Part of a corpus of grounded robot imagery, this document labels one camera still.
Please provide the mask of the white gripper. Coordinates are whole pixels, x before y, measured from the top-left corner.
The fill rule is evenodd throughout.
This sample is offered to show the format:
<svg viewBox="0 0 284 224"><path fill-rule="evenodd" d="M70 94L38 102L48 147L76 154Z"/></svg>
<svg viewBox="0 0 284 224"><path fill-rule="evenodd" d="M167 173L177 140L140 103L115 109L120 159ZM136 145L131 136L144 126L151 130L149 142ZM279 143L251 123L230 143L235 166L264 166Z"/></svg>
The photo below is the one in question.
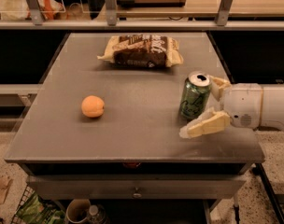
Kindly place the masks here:
<svg viewBox="0 0 284 224"><path fill-rule="evenodd" d="M218 101L221 96L223 110L210 107L197 119L190 121L179 131L181 138L194 138L218 133L231 123L235 127L255 129L259 126L263 100L263 88L258 84L232 84L221 77L210 77L211 93Z"/></svg>

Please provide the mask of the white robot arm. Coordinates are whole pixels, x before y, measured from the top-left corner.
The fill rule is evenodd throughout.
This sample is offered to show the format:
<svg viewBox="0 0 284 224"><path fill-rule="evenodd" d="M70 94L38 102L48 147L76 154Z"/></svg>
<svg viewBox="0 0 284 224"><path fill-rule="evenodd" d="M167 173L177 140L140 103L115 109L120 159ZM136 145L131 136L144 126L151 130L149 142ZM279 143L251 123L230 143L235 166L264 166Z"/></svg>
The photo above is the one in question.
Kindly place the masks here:
<svg viewBox="0 0 284 224"><path fill-rule="evenodd" d="M220 77L211 79L211 94L220 103L220 109L210 107L183 126L180 137L219 133L230 125L252 130L270 127L284 132L284 84L231 84Z"/></svg>

